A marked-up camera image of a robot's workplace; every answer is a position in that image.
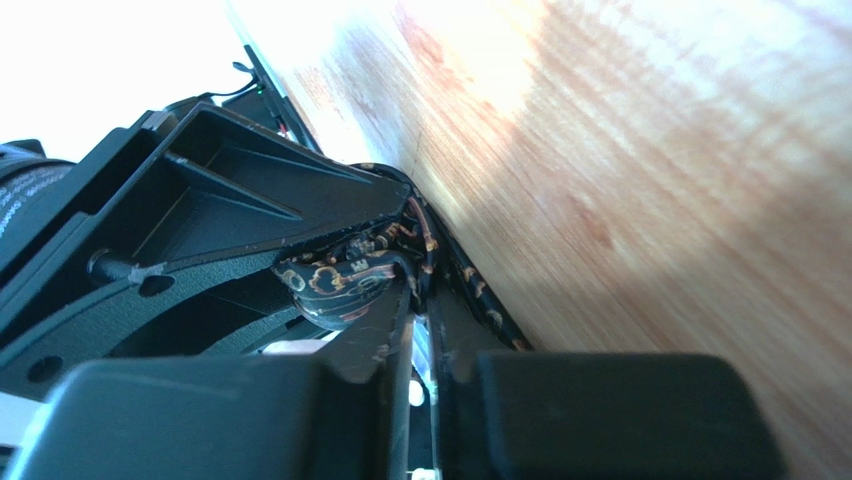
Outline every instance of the round hole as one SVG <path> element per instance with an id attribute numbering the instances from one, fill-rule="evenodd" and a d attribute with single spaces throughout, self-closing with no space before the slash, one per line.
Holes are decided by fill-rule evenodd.
<path id="1" fill-rule="evenodd" d="M 27 372 L 27 380 L 33 383 L 41 383 L 55 377 L 59 370 L 62 369 L 62 358 L 55 355 L 49 355 L 37 361 L 30 367 Z"/>
<path id="2" fill-rule="evenodd" d="M 139 285 L 139 295 L 142 297 L 153 297 L 154 295 L 159 295 L 160 293 L 172 288 L 172 285 L 174 284 L 175 277 L 170 277 L 168 275 L 151 275 L 142 281 L 142 285 Z"/>

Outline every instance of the patterned fabric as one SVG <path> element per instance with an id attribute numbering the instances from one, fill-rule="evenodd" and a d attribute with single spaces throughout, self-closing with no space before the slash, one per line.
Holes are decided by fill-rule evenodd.
<path id="1" fill-rule="evenodd" d="M 465 295 L 480 323 L 512 348 L 532 350 L 411 180 L 385 165 L 355 167 L 409 184 L 414 195 L 408 198 L 403 215 L 396 221 L 361 232 L 326 252 L 283 259 L 273 266 L 273 272 L 289 287 L 305 318 L 328 330 L 342 330 L 367 314 L 397 277 L 405 278 L 411 286 L 416 312 L 425 313 L 432 275 L 440 269 Z"/>

